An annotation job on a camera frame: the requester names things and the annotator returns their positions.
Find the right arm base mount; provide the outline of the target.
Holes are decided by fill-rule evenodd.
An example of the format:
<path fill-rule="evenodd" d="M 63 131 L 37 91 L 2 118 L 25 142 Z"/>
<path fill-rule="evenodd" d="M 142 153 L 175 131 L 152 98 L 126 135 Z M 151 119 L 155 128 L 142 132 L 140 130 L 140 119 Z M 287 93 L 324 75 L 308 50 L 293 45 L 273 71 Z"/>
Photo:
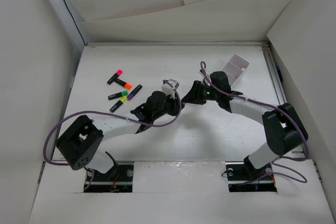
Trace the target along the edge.
<path fill-rule="evenodd" d="M 230 193 L 277 192 L 271 163 L 255 169 L 248 158 L 225 162 L 222 177 Z"/>

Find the pink highlighter marker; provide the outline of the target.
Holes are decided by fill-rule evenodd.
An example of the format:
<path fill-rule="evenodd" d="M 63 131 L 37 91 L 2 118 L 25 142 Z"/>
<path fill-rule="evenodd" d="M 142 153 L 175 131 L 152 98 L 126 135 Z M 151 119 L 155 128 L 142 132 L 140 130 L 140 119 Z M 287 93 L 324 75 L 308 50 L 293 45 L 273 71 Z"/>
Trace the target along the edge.
<path fill-rule="evenodd" d="M 110 85 L 113 82 L 115 82 L 115 80 L 123 73 L 123 71 L 121 69 L 119 69 L 108 81 L 107 84 Z"/>

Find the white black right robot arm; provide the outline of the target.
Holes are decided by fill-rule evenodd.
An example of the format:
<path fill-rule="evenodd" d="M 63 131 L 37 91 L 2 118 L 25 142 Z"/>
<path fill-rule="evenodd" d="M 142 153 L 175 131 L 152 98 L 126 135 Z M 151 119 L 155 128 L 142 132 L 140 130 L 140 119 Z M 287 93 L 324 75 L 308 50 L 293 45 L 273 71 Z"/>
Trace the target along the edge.
<path fill-rule="evenodd" d="M 231 88 L 224 72 L 213 72 L 203 81 L 194 81 L 182 99 L 183 103 L 197 105 L 207 101 L 215 101 L 221 109 L 262 126 L 265 143 L 244 159 L 243 173 L 247 178 L 256 178 L 266 165 L 307 144 L 308 133 L 290 103 L 275 106 L 248 99 Z"/>

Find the purple highlighter marker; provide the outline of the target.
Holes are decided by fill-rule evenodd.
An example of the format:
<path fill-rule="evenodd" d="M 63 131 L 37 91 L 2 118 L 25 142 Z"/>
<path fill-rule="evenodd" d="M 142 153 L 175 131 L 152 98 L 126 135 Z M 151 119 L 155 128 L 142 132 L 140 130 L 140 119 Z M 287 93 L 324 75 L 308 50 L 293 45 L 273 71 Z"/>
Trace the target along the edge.
<path fill-rule="evenodd" d="M 134 96 L 143 88 L 142 85 L 137 85 L 127 96 L 127 100 L 130 101 L 134 98 Z"/>

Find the orange highlighter marker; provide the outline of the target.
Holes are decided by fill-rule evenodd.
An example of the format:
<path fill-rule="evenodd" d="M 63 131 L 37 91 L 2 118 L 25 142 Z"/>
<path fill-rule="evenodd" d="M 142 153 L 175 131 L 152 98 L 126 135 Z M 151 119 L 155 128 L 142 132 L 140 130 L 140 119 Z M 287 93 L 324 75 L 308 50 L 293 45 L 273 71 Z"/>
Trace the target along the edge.
<path fill-rule="evenodd" d="M 124 81 L 120 80 L 119 78 L 116 78 L 115 83 L 117 83 L 118 85 L 124 87 L 127 90 L 131 90 L 132 89 L 132 85 L 130 85 L 127 82 L 124 82 Z"/>

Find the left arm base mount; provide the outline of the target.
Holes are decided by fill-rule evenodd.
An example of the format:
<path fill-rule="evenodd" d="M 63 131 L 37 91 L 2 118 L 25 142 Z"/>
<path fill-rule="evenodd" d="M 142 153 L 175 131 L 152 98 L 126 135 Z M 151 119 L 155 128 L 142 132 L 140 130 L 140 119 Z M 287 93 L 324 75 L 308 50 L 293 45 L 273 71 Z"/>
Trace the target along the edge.
<path fill-rule="evenodd" d="M 133 189 L 134 162 L 117 162 L 113 156 L 105 152 L 112 162 L 112 167 L 101 173 L 86 168 L 87 177 L 83 186 L 84 193 L 131 193 Z"/>

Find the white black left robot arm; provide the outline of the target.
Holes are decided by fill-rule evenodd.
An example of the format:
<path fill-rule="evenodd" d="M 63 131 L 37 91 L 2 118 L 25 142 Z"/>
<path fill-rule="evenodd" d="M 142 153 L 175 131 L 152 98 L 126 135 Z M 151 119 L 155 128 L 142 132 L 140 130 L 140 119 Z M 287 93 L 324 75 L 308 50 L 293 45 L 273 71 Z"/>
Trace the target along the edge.
<path fill-rule="evenodd" d="M 111 181 L 119 173 L 119 164 L 109 152 L 98 151 L 99 145 L 118 136 L 142 133 L 166 114 L 177 118 L 184 107 L 178 95 L 172 97 L 154 91 L 145 103 L 126 116 L 104 120 L 79 116 L 57 139 L 56 147 L 72 170 L 86 168 Z"/>

